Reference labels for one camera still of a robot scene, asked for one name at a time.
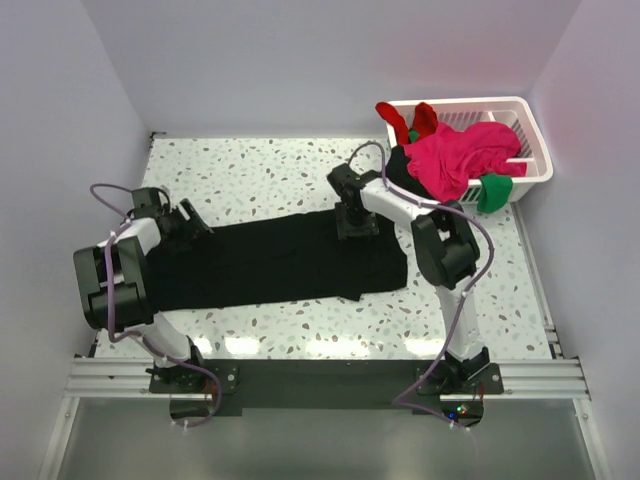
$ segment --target folded black clothing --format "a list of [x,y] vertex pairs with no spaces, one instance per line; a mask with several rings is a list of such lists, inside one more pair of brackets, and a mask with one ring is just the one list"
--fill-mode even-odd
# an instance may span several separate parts
[[338,240],[333,210],[213,228],[189,251],[147,256],[151,304],[161,311],[386,292],[407,284],[393,223]]

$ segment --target speckled white surface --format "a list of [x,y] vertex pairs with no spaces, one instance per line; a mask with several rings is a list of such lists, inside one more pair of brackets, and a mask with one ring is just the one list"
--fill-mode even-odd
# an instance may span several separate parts
[[[188,197],[210,225],[263,220],[333,208],[331,168],[366,139],[161,139],[153,146],[145,186]],[[374,148],[356,170],[380,168]],[[545,359],[550,352],[511,207],[475,214],[496,244],[496,258],[475,291],[482,334],[493,359]],[[434,289],[418,272],[411,235],[396,228],[409,261],[407,288],[340,298],[168,312],[205,357],[434,357],[444,340]],[[486,259],[486,243],[476,236]],[[147,358],[134,342],[110,345],[101,332],[98,357]]]

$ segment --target pink clothing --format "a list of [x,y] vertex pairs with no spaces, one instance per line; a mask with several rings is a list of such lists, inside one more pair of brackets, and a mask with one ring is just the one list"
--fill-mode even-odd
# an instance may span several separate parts
[[524,162],[507,163],[520,151],[513,130],[498,122],[479,122],[457,132],[440,122],[433,135],[404,146],[407,170],[440,202],[459,199],[469,179],[487,173],[523,177]]

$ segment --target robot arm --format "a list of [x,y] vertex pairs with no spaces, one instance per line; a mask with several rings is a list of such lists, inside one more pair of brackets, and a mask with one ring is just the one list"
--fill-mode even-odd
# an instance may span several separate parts
[[[161,243],[169,251],[188,249],[199,235],[211,230],[188,200],[171,208],[168,199],[162,202],[161,194],[157,188],[132,192],[131,224],[112,246],[115,328],[110,334],[133,332],[130,338],[153,357],[154,369],[150,373],[183,385],[187,392],[197,392],[202,389],[202,382],[168,357],[196,366],[202,365],[202,358],[191,339],[173,328],[149,301],[148,288],[152,288],[152,281],[146,256]],[[96,330],[108,329],[106,245],[104,241],[78,250],[73,256],[85,318]]]
[[[333,169],[327,177],[340,196],[336,220],[340,238],[375,235],[375,214],[382,215],[410,231],[420,273],[435,287],[442,307],[445,330],[454,327],[455,312],[463,289],[476,272],[480,257],[478,244],[468,222],[461,216],[429,207],[438,202],[416,197],[409,202],[390,192],[377,172],[362,175],[347,164]],[[457,202],[447,204],[462,210]],[[465,382],[489,365],[488,349],[478,328],[472,293],[455,326],[445,361],[457,380]]]

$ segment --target plastic basket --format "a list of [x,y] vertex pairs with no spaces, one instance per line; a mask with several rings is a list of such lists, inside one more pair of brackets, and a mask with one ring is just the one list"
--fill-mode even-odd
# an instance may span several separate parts
[[[526,177],[513,178],[510,202],[516,202],[536,183],[546,182],[553,175],[549,150],[542,138],[531,109],[520,97],[457,98],[448,100],[408,100],[389,102],[407,125],[413,122],[416,105],[426,102],[438,114],[438,121],[445,122],[453,129],[463,131],[477,122],[500,122],[509,126],[518,135],[522,149],[512,162],[526,162]],[[387,125],[389,145],[397,145],[393,128]],[[480,196],[480,180],[469,180],[469,188],[460,198],[462,203],[477,203]]]

